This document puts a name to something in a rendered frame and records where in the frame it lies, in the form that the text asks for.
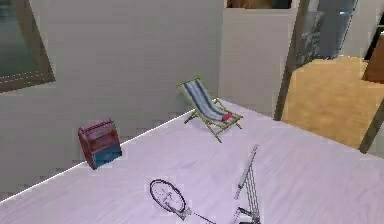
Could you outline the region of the striped folding deck chair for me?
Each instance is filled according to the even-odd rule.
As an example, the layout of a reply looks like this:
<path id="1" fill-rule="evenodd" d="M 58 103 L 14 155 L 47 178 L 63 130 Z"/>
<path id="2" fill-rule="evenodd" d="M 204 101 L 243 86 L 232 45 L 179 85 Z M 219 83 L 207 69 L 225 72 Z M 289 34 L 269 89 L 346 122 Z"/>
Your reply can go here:
<path id="1" fill-rule="evenodd" d="M 184 121 L 185 124 L 200 118 L 219 143 L 222 142 L 219 135 L 232 125 L 241 129 L 239 121 L 243 116 L 227 109 L 207 88 L 200 76 L 177 84 L 176 87 L 193 108 L 191 115 Z M 232 118 L 222 121 L 222 116 L 227 113 L 232 113 Z"/>

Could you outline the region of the red and blue cabinet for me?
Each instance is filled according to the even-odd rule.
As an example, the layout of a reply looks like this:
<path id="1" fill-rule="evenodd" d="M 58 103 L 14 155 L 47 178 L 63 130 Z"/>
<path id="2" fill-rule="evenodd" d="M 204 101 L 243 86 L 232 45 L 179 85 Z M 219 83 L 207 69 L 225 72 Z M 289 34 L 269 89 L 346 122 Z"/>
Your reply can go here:
<path id="1" fill-rule="evenodd" d="M 117 129 L 111 118 L 81 126 L 78 137 L 86 162 L 93 170 L 122 155 Z"/>

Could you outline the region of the dark framed window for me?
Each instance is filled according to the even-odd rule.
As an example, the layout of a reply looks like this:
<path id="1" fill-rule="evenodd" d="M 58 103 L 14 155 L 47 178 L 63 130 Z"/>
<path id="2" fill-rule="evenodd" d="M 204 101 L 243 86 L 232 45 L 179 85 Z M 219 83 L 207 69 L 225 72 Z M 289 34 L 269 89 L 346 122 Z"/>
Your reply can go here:
<path id="1" fill-rule="evenodd" d="M 54 81 L 30 0 L 0 0 L 0 93 Z"/>

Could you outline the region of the brown wooden furniture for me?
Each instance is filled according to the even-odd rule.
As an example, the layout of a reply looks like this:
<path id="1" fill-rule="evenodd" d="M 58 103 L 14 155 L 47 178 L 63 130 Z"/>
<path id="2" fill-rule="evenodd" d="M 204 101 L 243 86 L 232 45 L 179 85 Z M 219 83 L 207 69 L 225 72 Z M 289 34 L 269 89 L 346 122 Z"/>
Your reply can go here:
<path id="1" fill-rule="evenodd" d="M 380 39 L 373 51 L 363 79 L 369 82 L 384 84 L 384 39 Z"/>

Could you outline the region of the brown framed wall picture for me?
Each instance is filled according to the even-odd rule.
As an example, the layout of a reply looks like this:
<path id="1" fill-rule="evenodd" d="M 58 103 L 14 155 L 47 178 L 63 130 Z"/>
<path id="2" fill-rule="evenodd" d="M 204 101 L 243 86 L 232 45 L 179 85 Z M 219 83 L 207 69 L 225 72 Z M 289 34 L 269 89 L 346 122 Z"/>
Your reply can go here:
<path id="1" fill-rule="evenodd" d="M 290 9 L 292 0 L 227 0 L 227 8 Z"/>

